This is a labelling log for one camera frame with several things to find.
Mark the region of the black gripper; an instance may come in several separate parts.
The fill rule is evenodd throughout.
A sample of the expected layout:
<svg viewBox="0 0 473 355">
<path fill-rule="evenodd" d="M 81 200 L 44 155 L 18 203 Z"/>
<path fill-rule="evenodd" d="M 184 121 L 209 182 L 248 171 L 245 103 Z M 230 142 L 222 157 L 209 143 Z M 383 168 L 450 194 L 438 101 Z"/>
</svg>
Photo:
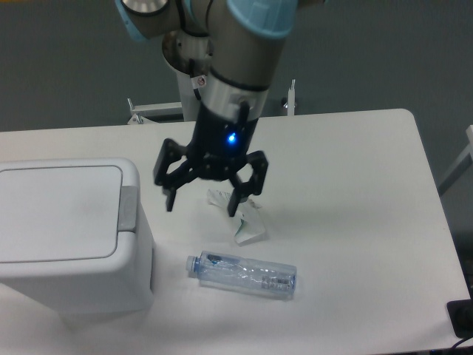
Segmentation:
<svg viewBox="0 0 473 355">
<path fill-rule="evenodd" d="M 228 121 L 200 105 L 191 142 L 188 147 L 166 138 L 153 168 L 154 184 L 166 196 L 166 211 L 171 212 L 177 190 L 196 176 L 203 180 L 230 180 L 234 190 L 228 203 L 229 217 L 250 195 L 261 195 L 268 171 L 263 151 L 248 151 L 258 123 L 249 118 L 247 101 L 237 104 L 235 121 Z M 238 171 L 249 164 L 252 174 L 243 182 Z"/>
</svg>

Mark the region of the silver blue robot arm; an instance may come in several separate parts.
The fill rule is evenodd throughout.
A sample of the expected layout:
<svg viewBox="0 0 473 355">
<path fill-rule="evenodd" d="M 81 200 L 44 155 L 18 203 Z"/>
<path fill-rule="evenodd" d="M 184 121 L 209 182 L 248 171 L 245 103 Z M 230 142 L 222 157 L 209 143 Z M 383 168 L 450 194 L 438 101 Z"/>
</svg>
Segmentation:
<svg viewBox="0 0 473 355">
<path fill-rule="evenodd" d="M 117 1 L 129 35 L 149 40 L 183 33 L 180 59 L 206 85 L 189 144 L 164 140 L 153 177 L 172 210 L 177 190 L 196 179 L 229 181 L 228 214 L 262 192 L 264 152 L 249 152 L 276 67 L 300 1 Z"/>
</svg>

